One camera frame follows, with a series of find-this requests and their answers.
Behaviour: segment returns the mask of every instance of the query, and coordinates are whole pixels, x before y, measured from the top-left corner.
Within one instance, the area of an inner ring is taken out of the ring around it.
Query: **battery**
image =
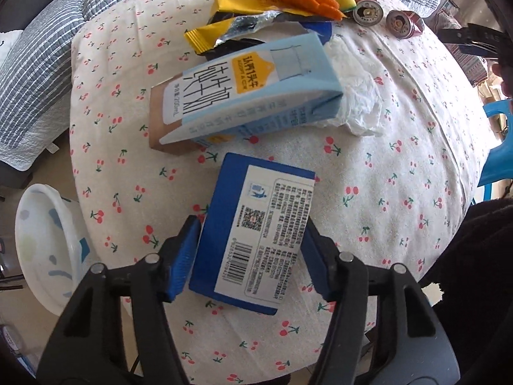
[[[383,8],[377,0],[355,0],[352,17],[361,26],[374,26],[383,18]]]
[[[386,16],[386,27],[398,39],[409,39],[424,32],[424,20],[415,12],[392,10]]]

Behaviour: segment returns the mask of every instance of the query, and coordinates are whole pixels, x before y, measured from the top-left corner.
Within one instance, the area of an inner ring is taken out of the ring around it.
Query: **qr code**
[[[250,228],[252,230],[260,231],[265,218],[265,211],[253,210],[252,208],[246,207],[244,210],[244,217],[242,227]]]

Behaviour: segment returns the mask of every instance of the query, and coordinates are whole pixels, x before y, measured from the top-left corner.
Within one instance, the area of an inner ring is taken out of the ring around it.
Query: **blue plastic chair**
[[[485,105],[483,108],[487,117],[503,113],[507,118],[509,126],[513,124],[513,118],[509,112],[510,103],[511,100],[495,101]],[[513,179],[513,136],[510,137],[509,132],[502,144],[490,151],[488,159],[484,164],[478,186],[485,185],[485,201],[490,200],[492,197],[492,183],[505,179]]]

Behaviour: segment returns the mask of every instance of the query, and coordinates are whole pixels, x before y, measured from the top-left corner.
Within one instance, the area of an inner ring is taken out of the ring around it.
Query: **table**
[[[385,14],[404,8],[379,1]],[[403,262],[419,279],[462,222],[488,154],[489,125],[458,64],[429,30],[397,40],[384,20],[370,29],[344,20],[334,32],[375,73],[382,137],[310,126],[173,157],[148,147],[149,90],[203,61],[183,32],[206,23],[210,2],[125,0],[73,41],[73,172],[102,261],[132,264],[189,214],[203,219],[223,157],[236,152],[314,170],[319,231],[366,264]],[[314,363],[332,311],[302,258],[273,317],[188,290],[166,306],[189,379],[202,384],[259,382]],[[368,329],[374,321],[371,300]]]

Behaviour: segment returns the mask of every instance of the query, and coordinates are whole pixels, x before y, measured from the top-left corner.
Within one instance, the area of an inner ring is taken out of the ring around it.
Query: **blue box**
[[[227,154],[189,288],[274,315],[299,253],[314,183],[312,171]]]

